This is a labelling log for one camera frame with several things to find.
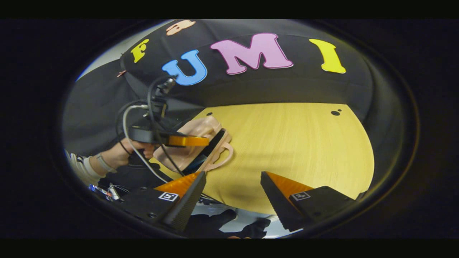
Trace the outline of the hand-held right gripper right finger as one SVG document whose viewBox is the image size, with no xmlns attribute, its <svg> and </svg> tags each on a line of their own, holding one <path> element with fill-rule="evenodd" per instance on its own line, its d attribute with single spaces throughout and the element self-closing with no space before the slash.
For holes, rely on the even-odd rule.
<svg viewBox="0 0 459 258">
<path fill-rule="evenodd" d="M 324 223 L 357 202 L 331 186 L 313 188 L 268 171 L 261 172 L 260 184 L 283 227 L 289 231 Z"/>
</svg>

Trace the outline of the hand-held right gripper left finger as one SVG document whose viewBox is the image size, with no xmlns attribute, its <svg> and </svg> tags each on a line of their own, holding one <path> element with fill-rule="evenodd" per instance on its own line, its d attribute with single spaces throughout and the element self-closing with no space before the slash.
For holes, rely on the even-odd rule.
<svg viewBox="0 0 459 258">
<path fill-rule="evenodd" d="M 156 188 L 141 187 L 122 196 L 119 208 L 149 225 L 183 232 L 206 182 L 205 172 L 195 172 Z"/>
</svg>

